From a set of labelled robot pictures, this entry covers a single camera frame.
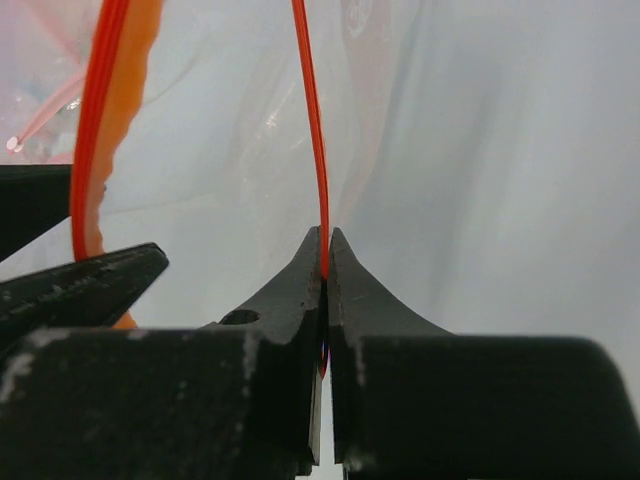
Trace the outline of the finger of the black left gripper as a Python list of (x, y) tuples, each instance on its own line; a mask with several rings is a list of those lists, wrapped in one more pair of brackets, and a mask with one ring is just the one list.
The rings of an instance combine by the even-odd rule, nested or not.
[(40, 328), (113, 326), (169, 266), (155, 243), (1, 283), (1, 348)]
[(1, 166), (1, 260), (69, 216), (71, 170), (69, 164)]

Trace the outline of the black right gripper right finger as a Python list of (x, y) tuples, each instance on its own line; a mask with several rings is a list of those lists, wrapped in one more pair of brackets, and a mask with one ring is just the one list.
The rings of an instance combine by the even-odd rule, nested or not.
[(455, 335), (397, 299), (335, 231), (334, 455), (348, 479), (635, 479), (639, 425), (597, 343)]

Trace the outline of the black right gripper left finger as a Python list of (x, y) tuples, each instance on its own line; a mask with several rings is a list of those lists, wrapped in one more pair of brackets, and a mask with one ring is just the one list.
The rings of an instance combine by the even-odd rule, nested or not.
[(319, 231), (197, 329), (40, 328), (1, 348), (5, 479), (293, 479), (319, 460)]

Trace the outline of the clear orange zip bag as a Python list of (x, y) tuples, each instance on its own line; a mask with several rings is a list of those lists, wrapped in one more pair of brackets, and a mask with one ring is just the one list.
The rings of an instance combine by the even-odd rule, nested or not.
[(76, 259), (100, 207), (239, 209), (267, 265), (299, 225), (400, 226), (389, 284), (436, 323), (498, 327), (453, 276), (511, 1), (100, 1), (71, 177)]

